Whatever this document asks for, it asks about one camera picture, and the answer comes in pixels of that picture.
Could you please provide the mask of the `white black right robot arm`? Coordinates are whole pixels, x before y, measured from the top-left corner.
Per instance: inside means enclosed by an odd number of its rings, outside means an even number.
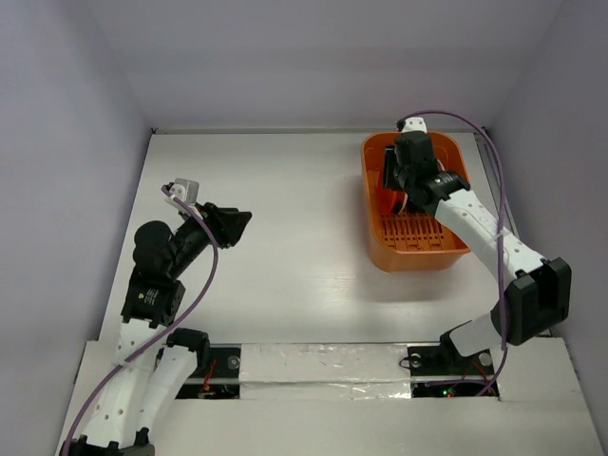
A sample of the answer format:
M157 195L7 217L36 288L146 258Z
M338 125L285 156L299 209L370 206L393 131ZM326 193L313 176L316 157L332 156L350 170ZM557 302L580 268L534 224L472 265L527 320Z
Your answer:
M473 355L520 346L567 318L572 282L568 263L546 258L505 228L464 176L441 168L425 130L402 130L386 147L382 185L404 192L408 209L432 216L454 233L498 283L494 308L442 334L421 361L458 372Z

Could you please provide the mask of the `orange plastic plate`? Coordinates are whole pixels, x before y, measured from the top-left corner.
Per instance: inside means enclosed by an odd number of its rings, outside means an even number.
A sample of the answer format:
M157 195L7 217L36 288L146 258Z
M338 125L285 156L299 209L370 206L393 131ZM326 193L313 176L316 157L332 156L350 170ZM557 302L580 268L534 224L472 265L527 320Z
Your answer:
M378 210L381 216L399 214L407 201L404 191L395 191L379 185L376 190Z

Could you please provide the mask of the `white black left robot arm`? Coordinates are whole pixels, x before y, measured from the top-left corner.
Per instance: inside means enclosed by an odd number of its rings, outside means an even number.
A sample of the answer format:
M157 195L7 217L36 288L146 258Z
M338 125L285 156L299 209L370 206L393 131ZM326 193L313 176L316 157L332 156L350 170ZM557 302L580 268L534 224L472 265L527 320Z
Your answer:
M208 334L181 326L189 312L180 309L180 277L206 247L235 246L253 215L213 203L177 206L177 230L152 220L136 231L112 368L77 413L63 455L154 454L155 434L185 380L213 368Z

